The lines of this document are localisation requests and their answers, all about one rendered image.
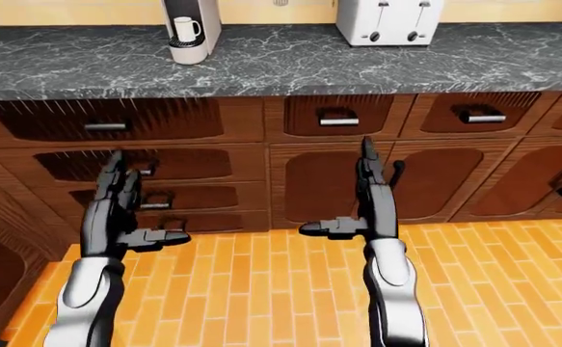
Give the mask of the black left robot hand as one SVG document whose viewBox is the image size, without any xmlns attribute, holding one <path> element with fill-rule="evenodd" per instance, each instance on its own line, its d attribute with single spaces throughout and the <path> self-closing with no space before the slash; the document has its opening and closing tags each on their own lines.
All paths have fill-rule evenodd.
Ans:
<svg viewBox="0 0 562 347">
<path fill-rule="evenodd" d="M 136 210 L 141 204 L 142 176 L 129 170 L 116 150 L 96 180 L 93 200 L 84 214 L 80 231 L 81 256 L 108 256 L 121 260 L 126 251 L 161 251 L 182 245 L 191 236 L 178 229 L 139 228 Z"/>
</svg>

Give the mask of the wide wooden drawer front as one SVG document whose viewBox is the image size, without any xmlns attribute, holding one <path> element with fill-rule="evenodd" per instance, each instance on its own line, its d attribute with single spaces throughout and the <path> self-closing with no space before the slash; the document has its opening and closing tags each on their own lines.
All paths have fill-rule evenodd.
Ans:
<svg viewBox="0 0 562 347">
<path fill-rule="evenodd" d="M 151 211 L 136 213 L 138 228 L 162 229 L 159 225 L 165 216 L 177 216 L 185 219 L 185 232 L 187 233 L 265 232 L 270 229 L 268 212 L 265 210 L 185 213 Z"/>
<path fill-rule="evenodd" d="M 174 193 L 175 212 L 253 211 L 268 209 L 268 193 L 262 181 L 179 183 L 177 181 L 147 181 L 141 198 L 148 192 Z M 95 184 L 59 184 L 36 188 L 34 192 L 60 216 L 81 216 L 95 196 Z"/>
<path fill-rule="evenodd" d="M 86 123 L 127 123 L 87 132 Z M 249 143 L 264 138 L 259 97 L 0 100 L 0 148 L 31 144 Z"/>
<path fill-rule="evenodd" d="M 266 175 L 263 144 L 12 148 L 0 149 L 0 164 L 30 187 L 93 182 L 116 150 L 130 169 L 157 161 L 155 175 L 143 176 L 147 181 L 264 181 Z"/>
</svg>

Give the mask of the white two-slot toaster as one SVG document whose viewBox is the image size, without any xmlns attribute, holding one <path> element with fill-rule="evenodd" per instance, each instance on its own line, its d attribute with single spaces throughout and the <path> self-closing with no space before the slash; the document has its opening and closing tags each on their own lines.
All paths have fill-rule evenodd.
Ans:
<svg viewBox="0 0 562 347">
<path fill-rule="evenodd" d="M 335 26 L 349 45 L 430 45 L 444 0 L 337 0 Z"/>
</svg>

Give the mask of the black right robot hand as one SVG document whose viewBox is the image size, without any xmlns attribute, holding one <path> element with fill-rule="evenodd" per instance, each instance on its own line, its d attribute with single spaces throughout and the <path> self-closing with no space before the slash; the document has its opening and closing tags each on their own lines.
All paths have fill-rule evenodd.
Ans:
<svg viewBox="0 0 562 347">
<path fill-rule="evenodd" d="M 392 190 L 384 178 L 384 164 L 372 139 L 361 141 L 361 157 L 356 164 L 358 217 L 337 217 L 309 222 L 299 227 L 305 236 L 325 236 L 331 240 L 349 240 L 363 236 L 366 241 L 396 239 L 398 217 Z"/>
</svg>

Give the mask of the beige coffee machine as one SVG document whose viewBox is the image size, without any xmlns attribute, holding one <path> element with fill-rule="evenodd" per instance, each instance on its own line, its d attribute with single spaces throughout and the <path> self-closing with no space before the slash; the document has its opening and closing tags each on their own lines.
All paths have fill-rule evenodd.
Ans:
<svg viewBox="0 0 562 347">
<path fill-rule="evenodd" d="M 218 0 L 161 0 L 161 3 L 173 60 L 182 66 L 194 66 L 206 60 L 222 32 Z M 178 16 L 190 16 L 200 23 L 202 33 L 197 40 L 181 42 L 177 38 L 173 19 Z"/>
</svg>

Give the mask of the wooden cabinet door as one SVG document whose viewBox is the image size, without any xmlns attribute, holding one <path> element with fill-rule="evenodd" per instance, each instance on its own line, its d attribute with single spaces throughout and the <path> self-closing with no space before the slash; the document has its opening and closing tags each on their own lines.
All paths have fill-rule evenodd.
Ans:
<svg viewBox="0 0 562 347">
<path fill-rule="evenodd" d="M 0 164 L 0 333 L 73 230 Z"/>
<path fill-rule="evenodd" d="M 451 221 L 562 219 L 562 198 L 549 186 L 561 171 L 562 136 L 523 138 Z"/>
<path fill-rule="evenodd" d="M 269 147 L 272 226 L 356 216 L 361 141 Z"/>
<path fill-rule="evenodd" d="M 516 139 L 397 141 L 387 167 L 403 161 L 393 188 L 402 224 L 448 222 L 509 154 Z"/>
</svg>

